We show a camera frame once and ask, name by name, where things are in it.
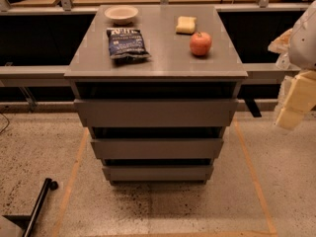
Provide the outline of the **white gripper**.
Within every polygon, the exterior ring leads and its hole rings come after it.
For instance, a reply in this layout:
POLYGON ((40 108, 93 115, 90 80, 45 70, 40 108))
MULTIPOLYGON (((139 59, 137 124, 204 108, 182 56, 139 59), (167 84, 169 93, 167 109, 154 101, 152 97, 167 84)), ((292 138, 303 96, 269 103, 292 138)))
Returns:
MULTIPOLYGON (((293 64, 289 59, 292 29, 273 40, 268 51, 277 53, 276 68, 289 71, 293 64)), ((275 108, 275 125, 294 130, 304 116, 316 106, 316 71, 302 70, 294 77, 285 76, 278 93, 275 108)))

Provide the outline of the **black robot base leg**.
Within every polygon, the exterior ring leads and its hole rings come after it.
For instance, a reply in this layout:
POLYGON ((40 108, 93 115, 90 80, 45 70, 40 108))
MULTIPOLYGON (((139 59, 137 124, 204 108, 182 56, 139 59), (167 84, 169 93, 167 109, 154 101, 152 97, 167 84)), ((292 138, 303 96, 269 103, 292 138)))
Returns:
POLYGON ((0 237, 32 237, 32 232, 40 215, 40 211, 49 191, 58 189, 58 182, 46 178, 39 192, 36 203, 30 214, 27 215, 1 215, 0 237))

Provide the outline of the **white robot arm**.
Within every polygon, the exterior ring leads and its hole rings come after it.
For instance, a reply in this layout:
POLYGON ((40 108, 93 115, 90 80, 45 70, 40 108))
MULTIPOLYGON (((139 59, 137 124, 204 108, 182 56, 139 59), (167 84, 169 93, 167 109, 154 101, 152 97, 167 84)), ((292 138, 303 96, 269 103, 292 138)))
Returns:
POLYGON ((294 77, 284 77, 275 108, 275 125, 294 130, 316 106, 316 1, 268 50, 279 54, 278 69, 300 69, 294 77))

